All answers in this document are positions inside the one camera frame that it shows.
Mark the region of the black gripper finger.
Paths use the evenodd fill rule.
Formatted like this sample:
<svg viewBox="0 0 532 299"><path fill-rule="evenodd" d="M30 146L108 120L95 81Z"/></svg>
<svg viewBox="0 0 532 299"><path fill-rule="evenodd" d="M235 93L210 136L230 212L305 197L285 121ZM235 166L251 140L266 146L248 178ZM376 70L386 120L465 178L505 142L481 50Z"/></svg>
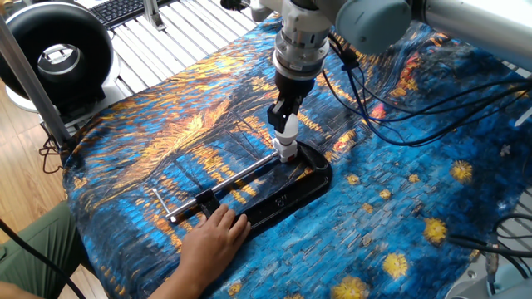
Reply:
<svg viewBox="0 0 532 299"><path fill-rule="evenodd" d="M277 100L267 110L268 122L274 129L283 133L291 114L291 106L285 100Z"/></svg>
<svg viewBox="0 0 532 299"><path fill-rule="evenodd" d="M288 98L288 114L298 115L300 105L303 103L305 96L296 95Z"/></svg>

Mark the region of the person's right hand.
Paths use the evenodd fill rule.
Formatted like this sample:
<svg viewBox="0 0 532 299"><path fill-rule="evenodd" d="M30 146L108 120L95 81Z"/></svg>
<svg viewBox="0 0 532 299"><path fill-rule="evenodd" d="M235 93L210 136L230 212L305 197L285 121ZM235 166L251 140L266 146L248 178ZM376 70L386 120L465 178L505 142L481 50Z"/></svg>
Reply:
<svg viewBox="0 0 532 299"><path fill-rule="evenodd" d="M203 218L184 238L179 274L205 289L232 262L251 229L245 214L236 215L227 204Z"/></svg>

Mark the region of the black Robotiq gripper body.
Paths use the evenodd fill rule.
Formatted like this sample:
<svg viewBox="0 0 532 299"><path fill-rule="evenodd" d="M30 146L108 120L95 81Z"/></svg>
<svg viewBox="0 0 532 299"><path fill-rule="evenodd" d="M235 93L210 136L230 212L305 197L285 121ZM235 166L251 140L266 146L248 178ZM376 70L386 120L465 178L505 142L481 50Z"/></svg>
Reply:
<svg viewBox="0 0 532 299"><path fill-rule="evenodd" d="M297 100L302 102L315 85L315 80L294 80L276 71L275 85L278 88L279 100Z"/></svg>

